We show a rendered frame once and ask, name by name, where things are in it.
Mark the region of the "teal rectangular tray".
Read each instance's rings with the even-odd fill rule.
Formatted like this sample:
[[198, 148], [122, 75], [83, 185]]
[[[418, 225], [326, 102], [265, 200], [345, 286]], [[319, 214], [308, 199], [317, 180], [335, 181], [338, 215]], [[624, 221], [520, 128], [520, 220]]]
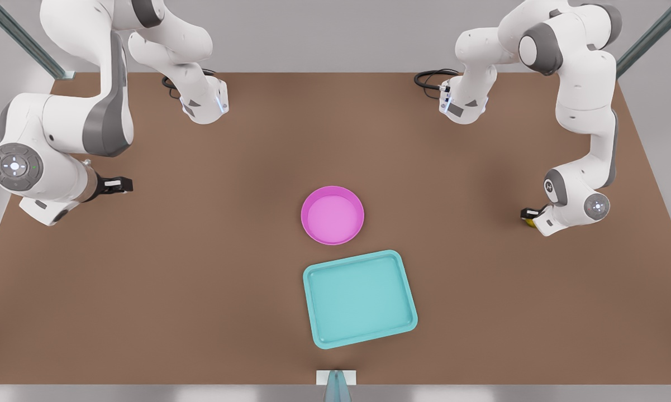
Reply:
[[394, 250], [310, 265], [302, 275], [312, 338], [322, 350], [412, 331], [418, 315]]

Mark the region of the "pink round plate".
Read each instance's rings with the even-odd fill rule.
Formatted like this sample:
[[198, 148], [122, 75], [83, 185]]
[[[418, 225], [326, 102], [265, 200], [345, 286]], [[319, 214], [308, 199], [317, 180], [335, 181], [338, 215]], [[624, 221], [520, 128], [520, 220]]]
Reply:
[[342, 245], [361, 231], [363, 204], [355, 193], [343, 186], [323, 186], [305, 199], [301, 222], [305, 232], [316, 242]]

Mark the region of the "silver frame post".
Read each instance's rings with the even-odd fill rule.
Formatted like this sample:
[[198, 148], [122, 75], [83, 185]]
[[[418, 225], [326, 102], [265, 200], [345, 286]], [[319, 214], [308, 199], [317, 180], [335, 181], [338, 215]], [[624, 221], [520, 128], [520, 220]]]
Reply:
[[348, 386], [356, 385], [356, 371], [316, 371], [317, 386], [325, 386], [324, 402], [351, 402]]
[[56, 60], [28, 34], [13, 16], [0, 5], [0, 28], [5, 31], [26, 53], [36, 61], [53, 79], [72, 80], [74, 71], [64, 70]]
[[671, 30], [671, 5], [657, 20], [631, 45], [616, 64], [616, 79], [620, 79], [644, 54]]

